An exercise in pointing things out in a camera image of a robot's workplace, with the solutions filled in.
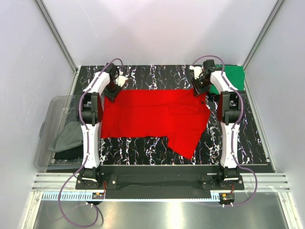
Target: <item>wire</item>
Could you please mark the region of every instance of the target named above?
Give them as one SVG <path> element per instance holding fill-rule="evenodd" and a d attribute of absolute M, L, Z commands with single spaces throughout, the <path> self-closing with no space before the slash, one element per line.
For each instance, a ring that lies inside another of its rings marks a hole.
<path fill-rule="evenodd" d="M 107 182 L 105 181 L 105 185 L 104 185 L 104 195 L 106 193 L 106 188 L 107 188 Z"/>
<path fill-rule="evenodd" d="M 216 181 L 216 179 L 217 179 L 217 178 L 215 178 L 215 179 L 214 179 L 214 180 L 212 180 L 212 181 L 208 181 L 208 180 L 200 179 L 199 181 L 200 181 L 200 182 L 207 182 L 207 183 L 212 184 L 212 183 L 214 183 L 214 182 Z"/>
<path fill-rule="evenodd" d="M 254 179 L 255 179 L 255 188 L 254 188 L 254 191 L 253 191 L 252 195 L 251 195 L 247 200 L 245 200 L 245 201 L 243 201 L 243 202 L 241 202 L 241 203 L 238 203 L 238 204 L 234 204 L 234 206 L 240 206 L 240 205 L 243 205 L 243 204 L 248 203 L 248 202 L 256 195 L 257 186 L 258 186 L 257 176 L 256 176 L 255 172 L 254 172 L 253 170 L 249 169 L 249 168 L 241 167 L 240 164 L 238 163 L 238 161 L 236 160 L 236 158 L 235 158 L 235 153 L 234 153 L 234 127 L 235 127 L 237 124 L 240 123 L 240 121 L 241 121 L 241 119 L 242 119 L 242 117 L 243 117 L 243 114 L 244 114 L 244 102 L 243 102 L 242 96 L 239 94 L 239 92 L 238 92 L 236 89 L 230 87 L 229 82 L 228 82 L 228 81 L 226 80 L 226 78 L 223 76 L 223 73 L 224 73 L 224 61 L 223 61 L 220 57 L 214 56 L 214 55 L 205 55 L 205 56 L 199 57 L 197 60 L 195 60 L 194 63 L 193 63 L 192 65 L 194 65 L 198 60 L 200 60 L 200 59 L 202 59 L 202 58 L 205 58 L 205 57 L 214 57 L 214 58 L 217 58 L 218 60 L 221 61 L 222 65 L 223 65 L 223 68 L 222 68 L 222 71 L 221 71 L 221 77 L 223 78 L 223 80 L 225 81 L 225 83 L 227 84 L 227 86 L 228 86 L 232 91 L 234 91 L 234 92 L 237 94 L 237 96 L 238 96 L 238 98 L 239 98 L 239 101 L 240 101 L 240 103 L 241 103 L 241 112 L 240 112 L 240 115 L 239 115 L 237 121 L 236 121 L 236 122 L 233 124 L 233 126 L 232 126 L 231 155 L 232 155 L 232 157 L 233 157 L 233 159 L 234 159 L 234 162 L 236 163 L 236 165 L 237 165 L 238 168 L 240 168 L 241 170 L 248 171 L 248 172 L 250 172 L 250 173 L 253 174 Z"/>
<path fill-rule="evenodd" d="M 123 68 L 123 62 L 121 59 L 119 58 L 115 58 L 113 59 L 112 61 L 110 61 L 100 72 L 100 74 L 98 75 L 98 77 L 93 81 L 92 83 L 92 87 L 95 85 L 95 83 L 97 82 L 98 78 L 101 76 L 101 74 L 105 71 L 105 69 L 110 65 L 112 64 L 114 61 L 116 60 L 119 60 L 121 62 L 121 68 Z M 79 119 L 80 119 L 80 122 L 82 125 L 84 125 L 86 127 L 86 130 L 87 130 L 87 153 L 86 153 L 86 158 L 85 158 L 85 161 L 83 162 L 82 166 L 76 170 L 75 173 L 73 173 L 66 181 L 65 183 L 63 183 L 60 191 L 59 191 L 59 195 L 58 195 L 58 205 L 59 205 L 59 210 L 62 214 L 62 216 L 65 218 L 66 221 L 68 221 L 70 224 L 72 224 L 73 226 L 76 226 L 76 227 L 79 227 L 79 228 L 89 228 L 89 227 L 92 227 L 98 220 L 98 217 L 99 217 L 99 208 L 96 207 L 95 205 L 91 204 L 91 207 L 94 207 L 94 209 L 96 210 L 96 218 L 94 220 L 94 222 L 92 224 L 89 224 L 89 225 L 80 225 L 80 224 L 76 224 L 76 223 L 73 223 L 71 220 L 68 219 L 68 217 L 65 215 L 65 213 L 63 212 L 62 210 L 62 207 L 61 207 L 61 193 L 64 189 L 64 187 L 67 185 L 67 183 L 74 177 L 76 176 L 76 174 L 78 174 L 84 167 L 85 167 L 85 164 L 87 163 L 88 161 L 88 157 L 89 157 L 89 129 L 88 129 L 88 126 L 86 125 L 86 123 L 84 122 L 84 119 L 82 117 L 82 114 L 81 114 L 81 107 L 82 107 L 82 101 L 85 97 L 85 95 L 91 90 L 91 88 L 89 88 L 87 91 L 85 91 L 82 95 L 81 95 L 81 98 L 80 98 L 80 103 L 79 103 L 79 107 L 78 107 L 78 113 L 79 113 Z"/>
<path fill-rule="evenodd" d="M 87 203 L 79 204 L 79 205 L 73 207 L 71 210 L 69 210 L 69 211 L 66 213 L 66 215 L 72 213 L 75 209 L 77 209 L 77 208 L 79 208 L 79 207 L 81 207 L 81 206 L 84 206 L 84 205 L 88 205 L 88 204 L 87 204 Z M 99 214 L 101 215 L 102 224 L 103 224 L 103 222 L 104 222 L 104 217 L 103 217 L 103 215 L 102 215 L 101 210 L 100 210 L 100 209 L 98 209 L 98 210 L 99 210 Z M 61 220 L 62 218 L 63 218 L 63 216 L 61 216 L 61 217 L 59 217 L 59 218 L 57 218 L 57 219 L 49 219 L 49 220 L 52 221 L 52 222 L 57 222 L 57 221 Z"/>
<path fill-rule="evenodd" d="M 233 193 L 234 192 L 234 184 L 232 184 L 232 190 L 230 193 Z"/>

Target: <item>green cloth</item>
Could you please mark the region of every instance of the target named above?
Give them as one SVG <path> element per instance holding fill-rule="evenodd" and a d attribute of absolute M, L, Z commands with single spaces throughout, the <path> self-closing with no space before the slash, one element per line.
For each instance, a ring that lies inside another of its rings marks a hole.
<path fill-rule="evenodd" d="M 244 90 L 244 68 L 242 66 L 226 65 L 224 72 L 234 87 L 238 90 Z M 219 94 L 214 85 L 211 85 L 210 93 Z"/>

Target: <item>black fabric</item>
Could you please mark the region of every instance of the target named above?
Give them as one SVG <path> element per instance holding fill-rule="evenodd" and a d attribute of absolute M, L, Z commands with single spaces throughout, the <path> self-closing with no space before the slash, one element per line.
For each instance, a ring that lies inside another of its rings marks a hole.
<path fill-rule="evenodd" d="M 51 152 L 63 152 L 82 146 L 83 136 L 80 122 L 69 122 L 50 144 Z"/>
<path fill-rule="evenodd" d="M 75 160 L 83 157 L 83 146 L 55 153 L 55 160 Z"/>

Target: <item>metal floor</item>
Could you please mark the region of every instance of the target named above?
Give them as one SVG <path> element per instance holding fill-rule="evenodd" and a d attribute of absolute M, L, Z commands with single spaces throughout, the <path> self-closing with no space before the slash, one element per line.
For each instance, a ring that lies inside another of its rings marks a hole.
<path fill-rule="evenodd" d="M 248 198 L 238 193 L 236 202 Z M 68 217 L 78 224 L 90 224 L 96 215 L 89 206 L 63 201 Z M 276 193 L 257 193 L 248 204 L 222 208 L 216 203 L 188 202 L 103 202 L 99 205 L 104 224 L 99 217 L 92 229 L 287 229 L 280 199 Z M 35 229 L 74 229 L 61 218 L 57 201 L 42 201 Z"/>

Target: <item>white wall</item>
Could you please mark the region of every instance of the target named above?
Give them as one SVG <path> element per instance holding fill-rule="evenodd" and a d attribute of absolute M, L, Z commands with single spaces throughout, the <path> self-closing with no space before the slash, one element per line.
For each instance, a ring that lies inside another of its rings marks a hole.
<path fill-rule="evenodd" d="M 243 64 L 276 0 L 44 0 L 75 63 Z"/>
<path fill-rule="evenodd" d="M 279 172 L 305 225 L 305 1 L 287 1 L 246 69 Z"/>
<path fill-rule="evenodd" d="M 0 1 L 0 222 L 16 229 L 36 174 L 38 134 L 50 100 L 72 72 L 32 0 Z"/>

